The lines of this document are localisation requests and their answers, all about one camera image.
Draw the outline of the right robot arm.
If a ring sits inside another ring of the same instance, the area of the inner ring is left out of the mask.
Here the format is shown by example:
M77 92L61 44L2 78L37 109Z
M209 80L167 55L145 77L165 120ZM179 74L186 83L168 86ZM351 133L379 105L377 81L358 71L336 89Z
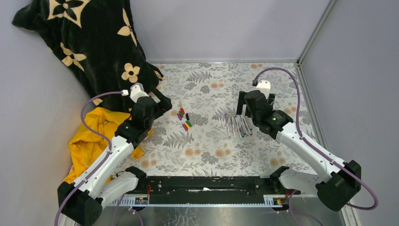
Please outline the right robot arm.
M361 178L361 166L354 160L346 162L322 146L300 134L294 120L284 111L274 110L274 94L268 97L258 90L239 92L237 114L251 118L259 130L281 143L315 171L313 174L282 166L270 177L270 188L276 194L287 189L315 195L330 210L340 211L361 189L351 174Z

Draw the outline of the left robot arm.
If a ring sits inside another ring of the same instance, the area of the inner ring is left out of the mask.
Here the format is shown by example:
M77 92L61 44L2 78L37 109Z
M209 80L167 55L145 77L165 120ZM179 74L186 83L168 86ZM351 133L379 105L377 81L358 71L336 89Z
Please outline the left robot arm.
M109 203L128 191L139 194L145 190L145 179L129 171L110 182L107 179L121 161L147 138L154 120L171 110L173 105L170 98L154 89L153 94L159 99L156 102L142 90L141 84L117 94L129 97L133 102L130 116L117 127L111 139L105 138L107 147L80 176L72 183L63 182L58 187L59 209L55 226L61 224L61 215L81 226L91 226Z

